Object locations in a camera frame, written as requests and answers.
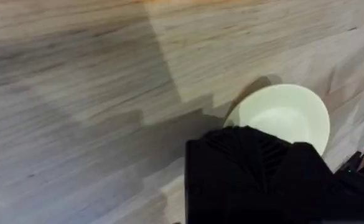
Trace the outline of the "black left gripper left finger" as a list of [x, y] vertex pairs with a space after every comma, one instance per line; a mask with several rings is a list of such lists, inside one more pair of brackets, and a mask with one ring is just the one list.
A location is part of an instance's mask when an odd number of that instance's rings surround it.
[[251, 128], [210, 131], [185, 145], [187, 223], [227, 221], [229, 198], [258, 190], [250, 166]]

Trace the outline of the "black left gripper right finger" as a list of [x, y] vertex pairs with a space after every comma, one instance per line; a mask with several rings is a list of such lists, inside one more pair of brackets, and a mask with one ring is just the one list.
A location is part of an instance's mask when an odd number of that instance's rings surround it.
[[336, 180], [313, 145], [288, 143], [255, 129], [263, 193], [253, 199], [254, 223], [309, 223], [323, 218]]

